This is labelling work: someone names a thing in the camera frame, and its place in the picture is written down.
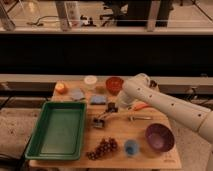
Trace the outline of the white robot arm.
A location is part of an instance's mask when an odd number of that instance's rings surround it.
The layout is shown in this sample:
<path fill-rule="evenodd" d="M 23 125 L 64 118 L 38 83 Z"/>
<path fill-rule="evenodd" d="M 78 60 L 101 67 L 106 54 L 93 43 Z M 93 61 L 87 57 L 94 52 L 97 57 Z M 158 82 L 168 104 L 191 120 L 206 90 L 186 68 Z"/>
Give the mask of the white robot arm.
<path fill-rule="evenodd" d="M 153 90 L 150 83 L 143 73 L 125 80 L 117 106 L 128 108 L 135 99 L 143 101 L 213 144 L 213 110 Z"/>

